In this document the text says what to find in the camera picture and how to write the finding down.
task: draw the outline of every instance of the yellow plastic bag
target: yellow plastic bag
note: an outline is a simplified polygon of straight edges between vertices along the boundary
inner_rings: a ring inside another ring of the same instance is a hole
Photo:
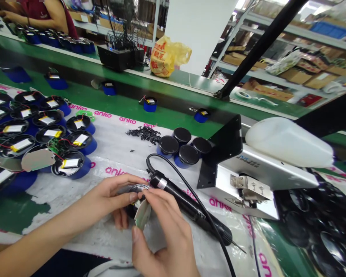
[[[159,77],[169,77],[174,66],[188,63],[192,49],[180,42],[171,42],[170,38],[163,36],[156,43],[151,53],[151,71]]]

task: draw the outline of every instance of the electric screwdriver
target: electric screwdriver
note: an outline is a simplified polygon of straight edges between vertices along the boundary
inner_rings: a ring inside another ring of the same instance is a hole
[[[214,238],[216,238],[214,229],[211,227],[210,222],[206,216],[202,213],[199,204],[193,200],[189,195],[172,183],[168,178],[164,176],[158,170],[150,176],[150,185],[156,189],[162,189],[170,193],[176,199],[180,209],[193,221],[196,222],[202,229],[209,232]],[[232,232],[231,230],[220,222],[216,217],[210,214],[214,224],[216,225],[220,236],[226,246],[232,243]]]

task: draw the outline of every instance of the black power cord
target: black power cord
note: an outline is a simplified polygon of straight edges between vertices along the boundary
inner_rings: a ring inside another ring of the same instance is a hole
[[[224,242],[222,240],[222,237],[220,236],[219,232],[218,232],[218,229],[217,227],[215,226],[211,216],[210,216],[210,213],[207,211],[207,209],[205,208],[205,206],[203,205],[203,203],[201,202],[201,200],[199,199],[199,197],[197,196],[197,194],[195,193],[195,191],[191,188],[191,186],[189,185],[189,183],[186,181],[186,179],[183,177],[183,175],[179,172],[179,170],[172,164],[171,161],[169,161],[167,158],[163,157],[163,156],[160,156],[158,154],[150,154],[147,156],[146,158],[146,165],[147,165],[147,168],[148,170],[150,171],[150,173],[154,173],[155,172],[155,169],[152,167],[151,163],[150,163],[150,157],[159,157],[163,160],[165,160],[168,164],[170,164],[170,166],[175,170],[175,172],[177,172],[177,174],[179,175],[179,177],[182,179],[182,181],[185,183],[185,185],[188,187],[188,189],[190,190],[190,192],[192,193],[192,195],[195,197],[195,199],[197,200],[197,202],[199,203],[201,209],[202,209],[202,212],[204,213],[204,215],[209,219],[209,223],[210,225],[212,226],[212,228],[214,229],[215,233],[216,233],[216,236],[219,240],[219,243],[220,243],[220,246],[222,247],[222,250],[223,250],[223,253],[224,253],[224,256],[226,257],[226,260],[227,260],[227,264],[228,264],[228,267],[230,268],[230,272],[231,272],[231,276],[232,277],[236,277],[236,274],[235,274],[235,270],[233,269],[233,266],[232,266],[232,262],[231,262],[231,259],[230,259],[230,256],[228,255],[228,251],[227,251],[227,248],[226,246],[224,245]]]

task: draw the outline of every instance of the metal stand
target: metal stand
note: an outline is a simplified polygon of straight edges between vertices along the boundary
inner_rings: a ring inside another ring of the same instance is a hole
[[[261,58],[265,51],[272,45],[272,43],[279,37],[282,31],[293,20],[299,10],[308,2],[308,0],[290,0],[277,17],[273,20],[272,24],[267,28],[264,35],[261,36],[259,41],[252,48],[247,57],[242,61],[238,69],[234,72],[232,77],[224,85],[224,87],[214,94],[214,97],[223,99],[228,98],[231,91],[236,87],[246,73],[254,66],[254,64]]]

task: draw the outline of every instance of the worker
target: worker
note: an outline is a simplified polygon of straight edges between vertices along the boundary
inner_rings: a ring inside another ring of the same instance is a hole
[[[118,189],[146,181],[123,174],[104,179],[81,199],[0,252],[0,276],[31,276],[63,245],[112,213],[116,228],[127,229],[123,207],[145,195],[163,229],[167,247],[153,254],[143,232],[132,227],[132,262],[144,277],[200,277],[190,225],[174,197],[160,189],[116,195]]]
[[[53,29],[78,39],[73,19],[62,0],[0,1],[0,16],[5,22],[13,22],[36,29]]]

